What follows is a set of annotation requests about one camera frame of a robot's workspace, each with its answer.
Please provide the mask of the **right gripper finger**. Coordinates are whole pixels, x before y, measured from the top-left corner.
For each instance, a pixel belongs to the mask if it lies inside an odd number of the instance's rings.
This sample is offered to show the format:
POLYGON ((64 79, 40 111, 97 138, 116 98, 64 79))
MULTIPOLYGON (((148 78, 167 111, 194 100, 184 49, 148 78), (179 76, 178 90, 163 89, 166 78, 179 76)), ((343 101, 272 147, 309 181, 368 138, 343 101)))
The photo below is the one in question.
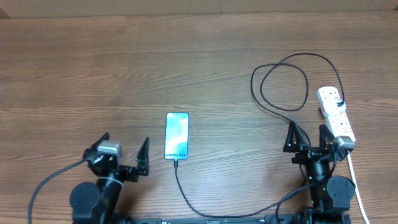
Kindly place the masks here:
POLYGON ((283 152, 300 152, 308 147, 308 143, 305 140, 303 132, 295 121, 289 123, 289 129, 283 152))
POLYGON ((319 147, 328 148, 333 144, 335 136, 325 124, 319 126, 319 147))

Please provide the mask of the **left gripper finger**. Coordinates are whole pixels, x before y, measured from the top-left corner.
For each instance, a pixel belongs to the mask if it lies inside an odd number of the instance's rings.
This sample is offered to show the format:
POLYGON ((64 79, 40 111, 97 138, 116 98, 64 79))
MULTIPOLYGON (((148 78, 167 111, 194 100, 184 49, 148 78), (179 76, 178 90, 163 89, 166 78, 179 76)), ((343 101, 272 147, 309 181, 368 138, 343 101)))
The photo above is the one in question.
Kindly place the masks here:
POLYGON ((108 140, 109 140, 109 133, 106 132, 106 133, 104 133, 95 143, 93 143, 93 144, 90 146, 90 149, 96 151, 97 148, 98 148, 98 146, 99 146, 103 141, 108 141, 108 140))
POLYGON ((137 168, 149 167, 149 144, 150 144, 150 139, 146 137, 136 155, 137 168))

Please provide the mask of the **blue Galaxy S24+ smartphone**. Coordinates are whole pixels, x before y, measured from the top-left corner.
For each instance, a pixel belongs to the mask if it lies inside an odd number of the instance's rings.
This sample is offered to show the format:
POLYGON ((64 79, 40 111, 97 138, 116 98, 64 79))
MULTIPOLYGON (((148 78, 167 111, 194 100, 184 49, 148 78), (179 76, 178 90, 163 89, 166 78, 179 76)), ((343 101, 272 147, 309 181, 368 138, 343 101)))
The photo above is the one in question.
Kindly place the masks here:
POLYGON ((165 125, 165 159, 188 159, 188 133, 188 113, 167 113, 165 125))

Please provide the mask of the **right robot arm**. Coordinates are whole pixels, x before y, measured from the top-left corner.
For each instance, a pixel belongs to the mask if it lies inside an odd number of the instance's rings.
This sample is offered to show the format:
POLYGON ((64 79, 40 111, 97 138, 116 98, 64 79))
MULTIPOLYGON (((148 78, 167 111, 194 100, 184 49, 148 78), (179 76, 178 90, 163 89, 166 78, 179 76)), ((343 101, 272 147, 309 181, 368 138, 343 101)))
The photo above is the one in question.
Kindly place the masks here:
POLYGON ((350 209, 356 184, 349 178, 333 175, 336 164, 343 161, 354 149, 354 142, 348 136, 334 136, 326 125, 319 126, 319 146, 306 142, 302 128, 291 121, 284 152, 294 153, 293 164, 305 168, 307 185, 287 194, 275 210, 277 223, 350 223, 344 213, 350 209), (279 215, 283 202, 308 189, 311 206, 302 207, 289 217, 279 215))

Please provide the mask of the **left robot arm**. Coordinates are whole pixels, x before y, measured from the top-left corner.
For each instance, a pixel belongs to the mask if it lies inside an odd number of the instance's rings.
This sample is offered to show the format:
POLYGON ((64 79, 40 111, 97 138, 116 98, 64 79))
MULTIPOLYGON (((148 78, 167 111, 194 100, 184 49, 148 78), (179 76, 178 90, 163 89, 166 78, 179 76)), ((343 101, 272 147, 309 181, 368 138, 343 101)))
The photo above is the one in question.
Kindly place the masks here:
POLYGON ((149 175, 149 138, 139 149, 135 167, 120 164, 123 156, 118 141, 111 141, 109 133, 103 134, 87 148, 83 160, 98 177, 96 183, 78 184, 70 194, 72 220, 76 224, 132 224, 133 218, 115 211, 125 182, 137 182, 140 176, 149 175))

